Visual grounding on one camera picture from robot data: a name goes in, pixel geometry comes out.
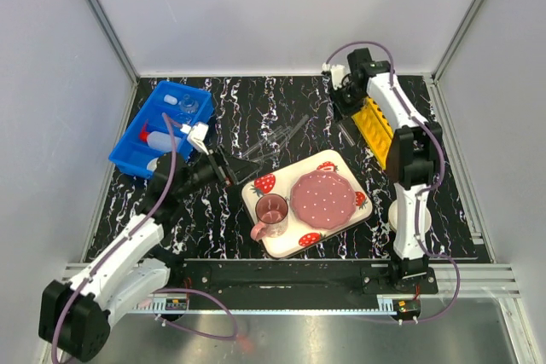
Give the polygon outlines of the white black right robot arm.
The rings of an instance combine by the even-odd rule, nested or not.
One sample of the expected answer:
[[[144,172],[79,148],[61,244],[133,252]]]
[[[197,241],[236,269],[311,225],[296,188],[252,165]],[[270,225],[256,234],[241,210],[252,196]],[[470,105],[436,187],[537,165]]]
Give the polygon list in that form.
[[[374,60],[367,44],[360,42],[347,62],[322,65],[331,79],[334,113],[357,126],[396,193],[389,208],[395,239],[386,276],[379,282],[401,293],[422,289],[429,276],[428,194],[444,176],[443,131],[411,103],[391,60]]]

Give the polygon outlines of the small clear glass beaker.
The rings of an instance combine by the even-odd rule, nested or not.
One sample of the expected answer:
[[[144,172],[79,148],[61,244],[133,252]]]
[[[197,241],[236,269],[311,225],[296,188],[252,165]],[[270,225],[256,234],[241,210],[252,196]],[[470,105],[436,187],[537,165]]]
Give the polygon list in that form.
[[[177,123],[177,127],[182,127],[184,124],[191,125],[193,116],[187,113],[178,113],[173,119]]]

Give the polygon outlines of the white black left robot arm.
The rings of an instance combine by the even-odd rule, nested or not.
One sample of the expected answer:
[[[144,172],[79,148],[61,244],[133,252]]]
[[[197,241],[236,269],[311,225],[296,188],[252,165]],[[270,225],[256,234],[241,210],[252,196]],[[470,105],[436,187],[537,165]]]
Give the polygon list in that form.
[[[180,260],[160,243],[180,220],[184,200],[210,184],[237,186],[258,168],[221,146],[192,164],[179,153],[160,156],[136,214],[119,235],[69,281],[45,287],[38,336],[53,350],[82,362],[93,359],[113,327],[148,294],[183,285]]]

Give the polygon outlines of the yellow test tube rack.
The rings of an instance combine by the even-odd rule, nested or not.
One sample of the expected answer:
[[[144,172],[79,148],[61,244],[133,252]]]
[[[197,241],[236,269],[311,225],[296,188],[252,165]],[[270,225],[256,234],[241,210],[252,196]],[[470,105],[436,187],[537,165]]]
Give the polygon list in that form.
[[[384,113],[372,98],[366,97],[362,108],[351,118],[379,162],[381,169],[385,170],[393,131]]]

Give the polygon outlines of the glass alcohol lamp white cap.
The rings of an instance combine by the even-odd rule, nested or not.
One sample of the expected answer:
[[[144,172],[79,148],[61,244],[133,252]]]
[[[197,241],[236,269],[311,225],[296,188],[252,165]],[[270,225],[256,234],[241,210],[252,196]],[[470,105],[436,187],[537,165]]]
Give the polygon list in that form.
[[[179,108],[180,110],[183,112],[183,113],[187,113],[187,114],[194,114],[198,111],[199,109],[199,102],[191,95],[189,94],[185,94],[183,95],[183,97],[180,99],[179,103]]]

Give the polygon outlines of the wash bottle with red cap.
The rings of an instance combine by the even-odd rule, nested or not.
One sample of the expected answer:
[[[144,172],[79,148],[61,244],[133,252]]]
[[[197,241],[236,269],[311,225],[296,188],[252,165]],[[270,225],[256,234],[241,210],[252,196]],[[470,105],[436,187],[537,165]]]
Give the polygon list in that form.
[[[149,130],[148,121],[142,126],[138,138],[151,149],[158,152],[168,153],[178,148],[182,139],[178,136],[171,137],[169,133],[158,130]]]

